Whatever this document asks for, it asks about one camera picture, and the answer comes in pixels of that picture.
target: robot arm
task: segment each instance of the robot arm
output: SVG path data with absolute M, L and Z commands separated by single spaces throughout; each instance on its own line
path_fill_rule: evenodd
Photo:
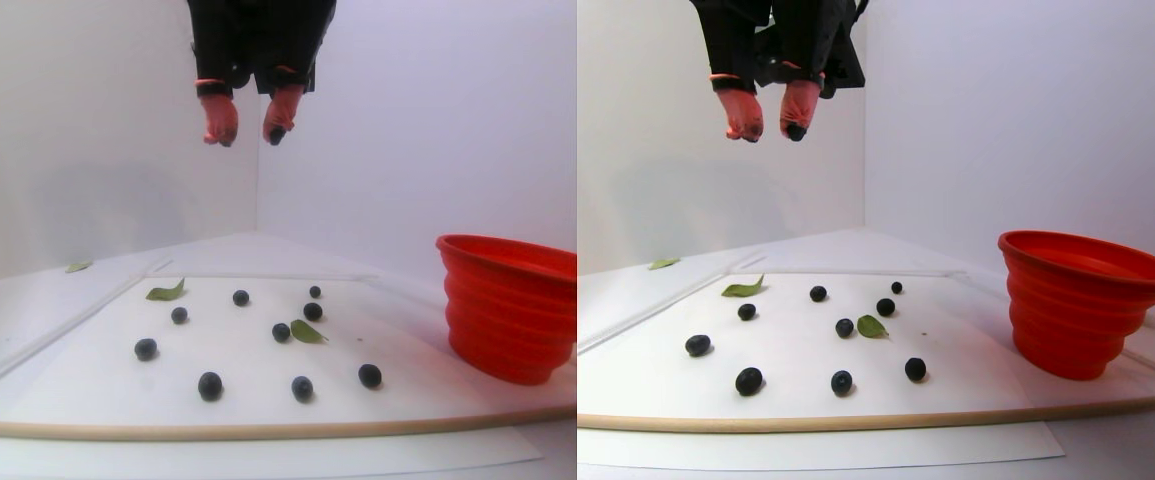
M 230 45 L 233 21 L 225 0 L 187 0 L 191 8 L 191 28 L 194 33 L 194 67 L 198 78 L 196 93 L 221 93 L 233 97 L 225 82 L 234 68 L 234 45 Z

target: blueberry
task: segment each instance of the blueberry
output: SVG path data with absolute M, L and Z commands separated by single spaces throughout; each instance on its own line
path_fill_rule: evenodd
M 306 320 L 315 321 L 325 315 L 325 308 L 320 307 L 318 303 L 306 303 L 301 308 L 301 314 L 306 315 Z
M 852 321 L 848 318 L 840 318 L 834 323 L 834 333 L 839 335 L 839 338 L 848 338 L 848 335 L 852 333 Z
M 293 378 L 293 397 L 298 402 L 307 402 L 315 393 L 315 385 L 311 384 L 311 378 L 298 376 Z
M 359 383 L 366 388 L 381 385 L 381 369 L 378 369 L 375 365 L 364 363 L 359 367 Z
M 880 300 L 879 303 L 875 303 L 875 310 L 879 312 L 879 316 L 888 316 L 892 315 L 893 312 L 897 310 L 897 303 L 893 303 L 889 298 L 885 298 L 884 300 Z
M 137 344 L 133 346 L 133 353 L 137 353 L 137 360 L 141 361 L 148 361 L 151 360 L 151 358 L 155 358 L 156 351 L 157 346 L 155 344 L 155 339 L 152 338 L 137 340 Z
M 292 333 L 292 330 L 288 329 L 288 324 L 275 324 L 275 328 L 270 330 L 271 335 L 275 335 L 275 342 L 284 343 L 288 336 Z
M 737 374 L 737 393 L 742 393 L 742 397 L 754 396 L 760 388 L 763 388 L 763 373 L 757 367 L 746 367 Z
M 221 375 L 207 372 L 199 376 L 199 397 L 206 402 L 215 402 L 221 397 Z
M 924 365 L 924 358 L 911 357 L 910 360 L 906 361 L 906 377 L 910 381 L 924 380 L 924 375 L 927 375 L 927 365 Z
M 710 348 L 710 337 L 706 337 L 706 335 L 692 335 L 687 342 L 683 343 L 683 348 L 686 348 L 691 357 L 706 355 L 706 351 Z
M 743 305 L 740 308 L 737 308 L 737 317 L 740 317 L 743 321 L 754 318 L 754 316 L 755 316 L 754 305 L 746 303 Z
M 830 390 L 837 396 L 845 396 L 852 389 L 852 374 L 848 370 L 834 372 L 830 376 Z

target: white paper sheet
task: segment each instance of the white paper sheet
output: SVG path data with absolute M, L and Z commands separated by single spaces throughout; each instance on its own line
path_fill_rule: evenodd
M 187 279 L 173 302 L 144 300 L 151 287 L 176 284 L 147 279 L 69 335 L 61 352 L 32 387 L 0 412 L 0 420 L 83 425 L 310 423 L 440 419 L 501 412 L 467 378 L 484 376 L 457 358 L 431 348 L 381 320 L 388 305 L 367 285 L 313 282 L 325 318 L 311 323 L 325 344 L 276 343 L 271 325 L 292 323 L 312 301 L 307 280 Z M 231 293 L 252 301 L 238 307 Z M 182 325 L 170 321 L 188 308 Z M 154 338 L 161 354 L 142 362 L 133 344 Z M 359 384 L 359 365 L 374 363 L 382 387 Z M 225 385 L 219 402 L 202 402 L 199 375 L 217 372 Z M 296 402 L 295 376 L 315 385 L 315 399 Z M 537 388 L 536 392 L 546 392 Z
M 721 297 L 728 284 L 751 284 L 759 275 L 729 275 L 663 314 L 581 357 L 578 410 L 624 417 L 852 417 L 897 413 L 1024 408 L 1024 396 L 1003 361 L 1006 348 L 953 312 L 976 300 L 946 278 L 885 278 L 870 275 L 768 275 L 765 292 Z M 900 280 L 906 292 L 893 294 Z M 814 285 L 829 291 L 814 303 Z M 897 315 L 880 317 L 889 337 L 852 333 L 841 339 L 842 317 L 877 315 L 875 302 L 892 298 Z M 759 316 L 737 317 L 754 303 Z M 709 335 L 714 350 L 688 357 L 693 333 Z M 906 377 L 907 358 L 927 365 L 927 378 Z M 745 367 L 763 372 L 765 388 L 740 397 L 733 380 Z M 830 376 L 852 374 L 854 391 L 834 396 Z
M 541 453 L 513 428 L 295 442 L 80 443 L 0 438 L 0 475 L 32 479 L 322 479 L 468 468 L 536 458 Z
M 1060 457 L 1043 422 L 814 434 L 646 434 L 578 429 L 578 462 L 672 470 L 837 470 Z

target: red silicone bowl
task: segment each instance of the red silicone bowl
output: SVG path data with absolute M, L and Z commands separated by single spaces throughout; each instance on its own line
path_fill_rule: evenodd
M 448 343 L 476 369 L 546 383 L 578 339 L 578 255 L 493 237 L 440 237 Z
M 1155 256 L 1067 233 L 999 237 L 1008 268 L 1012 343 L 1026 360 L 1072 380 L 1102 376 L 1155 305 Z

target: white table surface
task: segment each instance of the white table surface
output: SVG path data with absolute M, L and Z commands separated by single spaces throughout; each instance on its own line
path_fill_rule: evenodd
M 820 255 L 824 250 L 848 248 L 855 252 L 850 258 Z M 900 248 L 902 253 L 917 252 L 916 255 L 888 255 Z M 687 257 L 677 267 L 688 265 L 696 275 L 710 273 L 723 268 L 728 262 L 742 258 L 751 252 L 760 252 L 766 256 L 755 269 L 765 265 L 778 268 L 793 267 L 798 269 L 845 268 L 845 269 L 955 269 L 967 270 L 974 279 L 985 284 L 998 283 L 998 275 L 988 273 L 975 265 L 967 265 L 937 252 L 924 250 L 914 243 L 884 237 L 867 228 L 842 230 L 821 234 L 820 237 L 803 237 L 789 241 L 760 243 L 737 248 L 730 252 L 715 252 L 708 255 Z M 649 284 L 650 271 L 642 267 L 606 271 L 605 273 L 583 275 L 578 290 L 580 305 L 591 306 L 578 312 L 581 329 L 594 330 L 595 325 L 613 324 L 619 317 L 632 315 L 633 312 L 651 306 L 655 297 L 638 297 L 635 300 L 608 307 L 599 300 L 599 294 L 614 294 L 617 288 L 608 285 L 644 285 Z M 669 279 L 661 285 L 663 292 L 672 288 L 686 288 L 695 279 Z M 829 470 L 829 471 L 775 471 L 775 472 L 737 472 L 737 471 L 681 471 L 609 467 L 599 465 L 578 465 L 578 479 L 1155 479 L 1155 412 L 1139 415 L 1102 417 L 1101 419 L 1053 421 L 1048 422 L 1066 456 L 1045 458 L 1045 460 L 974 463 L 974 465 L 869 468 L 869 470 Z
M 219 247 L 224 252 L 237 252 L 237 255 L 217 256 L 215 252 Z M 258 250 L 280 248 L 277 250 L 280 255 L 263 258 L 254 264 L 252 255 L 244 255 L 244 250 L 252 253 L 253 248 L 258 248 Z M 373 271 L 365 265 L 357 264 L 357 262 L 322 255 L 320 252 L 310 250 L 310 248 L 304 248 L 298 243 L 286 242 L 284 239 L 248 233 L 97 261 L 83 275 L 94 282 L 111 285 L 110 288 L 113 288 L 114 285 L 128 279 L 132 271 L 151 264 L 152 261 L 161 258 L 166 253 L 171 253 L 171 257 L 174 260 L 173 264 L 162 270 L 166 273 L 171 273 L 171 271 L 178 271 L 178 273 L 201 273 L 201 271 L 202 273 L 372 273 Z M 437 255 L 434 247 L 432 247 L 431 255 Z M 103 288 L 84 288 L 83 292 L 77 292 L 76 288 L 50 287 L 50 285 L 40 285 L 37 279 L 32 279 L 30 276 L 24 275 L 20 278 L 0 280 L 0 360 L 18 351 L 51 328 L 59 325 L 69 315 L 79 314 L 88 305 L 100 300 L 103 294 L 107 293 Z M 389 279 L 389 287 L 411 294 L 415 301 L 431 305 L 444 302 L 444 292 L 437 288 L 437 285 L 416 284 L 388 273 L 385 276 Z M 47 315 L 46 317 L 27 314 L 37 310 L 42 305 L 46 305 L 52 312 L 66 312 L 66 308 L 73 312 L 69 315 Z M 429 323 L 402 327 L 405 332 L 413 335 L 413 337 L 454 355 L 445 339 L 448 333 L 448 327 L 445 323 L 432 320 Z M 511 463 L 511 465 L 381 477 L 457 480 L 511 479 L 511 477 L 517 477 L 517 479 L 571 479 L 574 475 L 578 443 L 576 421 L 523 425 L 519 426 L 517 430 L 526 436 L 528 442 L 539 449 L 544 457 L 539 460 Z M 10 462 L 12 458 L 5 458 L 5 460 Z M 100 462 L 100 458 L 94 458 L 92 462 Z M 351 460 L 344 457 L 343 462 Z M 378 475 L 366 478 L 379 479 Z M 0 475 L 0 479 L 21 479 L 21 477 Z

